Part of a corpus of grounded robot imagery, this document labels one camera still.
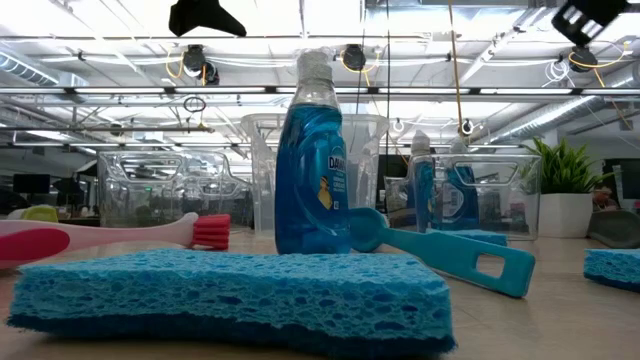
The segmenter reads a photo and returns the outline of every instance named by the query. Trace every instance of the blue dish soap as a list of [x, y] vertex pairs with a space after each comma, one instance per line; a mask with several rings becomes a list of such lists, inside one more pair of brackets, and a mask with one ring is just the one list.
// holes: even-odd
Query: blue dish soap
[[[467, 147], [461, 140], [454, 142], [451, 153], [465, 156]], [[480, 223], [478, 190], [475, 186], [473, 169], [469, 165], [448, 164], [442, 184], [441, 221], [434, 223], [438, 230], [477, 229]]]
[[348, 253], [346, 152], [328, 56], [298, 58], [298, 89], [276, 162], [275, 230], [280, 254]]
[[415, 206], [419, 232], [426, 232], [432, 227], [435, 210], [435, 166], [430, 143], [429, 137], [420, 130], [416, 131], [411, 142], [407, 207]]

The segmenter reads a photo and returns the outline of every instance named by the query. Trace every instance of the table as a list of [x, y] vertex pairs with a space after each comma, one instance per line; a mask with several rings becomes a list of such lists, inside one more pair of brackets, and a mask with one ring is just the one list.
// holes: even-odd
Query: table
[[[48, 261], [110, 256], [162, 243], [114, 244], [65, 254]], [[584, 279], [584, 249], [602, 248], [593, 240], [540, 238], [512, 242], [532, 252], [536, 269], [525, 299], [504, 295], [446, 277], [451, 287], [454, 332], [459, 348], [443, 359], [640, 359], [640, 294]], [[382, 251], [393, 252], [385, 247]], [[274, 253], [271, 239], [240, 232], [231, 252]], [[499, 269], [494, 259], [479, 268]], [[0, 272], [0, 317], [6, 318], [17, 272]], [[246, 348], [199, 342], [83, 341], [51, 338], [0, 325], [0, 360], [85, 359], [316, 359], [288, 350]]]

